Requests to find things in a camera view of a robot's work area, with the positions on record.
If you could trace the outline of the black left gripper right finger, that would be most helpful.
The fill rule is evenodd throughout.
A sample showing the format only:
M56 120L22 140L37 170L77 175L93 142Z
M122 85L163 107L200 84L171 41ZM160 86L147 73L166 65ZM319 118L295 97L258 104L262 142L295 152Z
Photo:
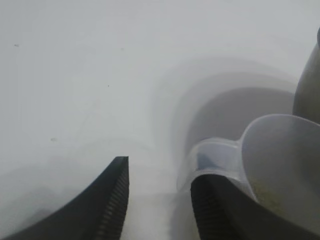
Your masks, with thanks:
M202 240L320 238L256 203L224 176L198 176L191 183L191 201Z

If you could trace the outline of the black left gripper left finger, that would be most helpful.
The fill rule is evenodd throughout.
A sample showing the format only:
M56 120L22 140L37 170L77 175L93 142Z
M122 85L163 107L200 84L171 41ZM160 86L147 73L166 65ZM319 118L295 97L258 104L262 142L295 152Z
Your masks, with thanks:
M129 202L129 158L117 156L77 197L8 240L119 240Z

